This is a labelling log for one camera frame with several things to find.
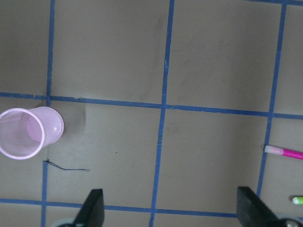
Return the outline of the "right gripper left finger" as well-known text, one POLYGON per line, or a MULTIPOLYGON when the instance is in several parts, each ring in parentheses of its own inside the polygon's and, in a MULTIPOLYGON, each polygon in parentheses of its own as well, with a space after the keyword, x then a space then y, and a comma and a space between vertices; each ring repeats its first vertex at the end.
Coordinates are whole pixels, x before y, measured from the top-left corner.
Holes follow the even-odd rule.
POLYGON ((105 219, 102 189, 90 191, 83 206, 73 221, 73 227, 101 227, 105 219))

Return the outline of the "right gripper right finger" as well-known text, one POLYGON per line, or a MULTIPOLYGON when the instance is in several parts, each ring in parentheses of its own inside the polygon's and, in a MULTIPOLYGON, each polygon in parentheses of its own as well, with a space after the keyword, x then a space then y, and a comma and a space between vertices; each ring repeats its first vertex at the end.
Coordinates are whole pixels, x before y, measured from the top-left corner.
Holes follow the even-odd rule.
POLYGON ((273 227, 279 218, 248 186, 237 188, 237 218, 243 227, 273 227))

